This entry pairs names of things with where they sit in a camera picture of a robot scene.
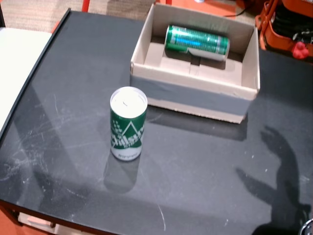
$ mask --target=red knob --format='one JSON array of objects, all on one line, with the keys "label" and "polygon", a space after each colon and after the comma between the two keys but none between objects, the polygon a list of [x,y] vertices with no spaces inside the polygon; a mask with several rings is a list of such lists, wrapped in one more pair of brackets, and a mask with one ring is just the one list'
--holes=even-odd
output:
[{"label": "red knob", "polygon": [[292,55],[294,58],[302,60],[309,56],[309,50],[303,42],[297,42],[292,49]]}]

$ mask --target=green can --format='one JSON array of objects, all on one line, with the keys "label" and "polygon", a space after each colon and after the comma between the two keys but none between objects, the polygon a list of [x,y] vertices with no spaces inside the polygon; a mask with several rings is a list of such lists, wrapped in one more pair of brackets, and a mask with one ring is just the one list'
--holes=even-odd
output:
[{"label": "green can", "polygon": [[211,33],[170,25],[166,32],[165,48],[224,61],[229,53],[229,39]]},{"label": "green can", "polygon": [[147,106],[138,88],[122,87],[112,94],[111,152],[116,158],[131,161],[140,155]]}]

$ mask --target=gray tape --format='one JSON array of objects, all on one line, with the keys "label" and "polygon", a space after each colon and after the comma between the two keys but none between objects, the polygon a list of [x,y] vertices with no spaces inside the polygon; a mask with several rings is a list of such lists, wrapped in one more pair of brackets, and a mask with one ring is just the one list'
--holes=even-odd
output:
[{"label": "gray tape", "polygon": [[240,116],[246,114],[251,102],[246,99],[148,80],[133,75],[131,75],[131,86],[141,89],[147,97],[153,99],[166,100]]}]

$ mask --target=open box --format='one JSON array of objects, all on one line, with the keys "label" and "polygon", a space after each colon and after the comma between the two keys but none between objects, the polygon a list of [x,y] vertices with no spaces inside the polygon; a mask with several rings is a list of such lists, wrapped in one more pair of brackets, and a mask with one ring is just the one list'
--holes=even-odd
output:
[{"label": "open box", "polygon": [[[226,61],[164,49],[168,25],[213,32],[230,40]],[[150,105],[240,123],[260,89],[257,29],[250,24],[153,4],[131,60],[131,86]]]}]

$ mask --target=can top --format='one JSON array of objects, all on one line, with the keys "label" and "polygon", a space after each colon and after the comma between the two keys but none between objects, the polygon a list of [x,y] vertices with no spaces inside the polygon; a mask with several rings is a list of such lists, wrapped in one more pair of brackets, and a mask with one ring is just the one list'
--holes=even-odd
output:
[{"label": "can top", "polygon": [[117,89],[110,99],[111,109],[123,118],[136,118],[142,115],[148,106],[144,92],[135,87]]}]

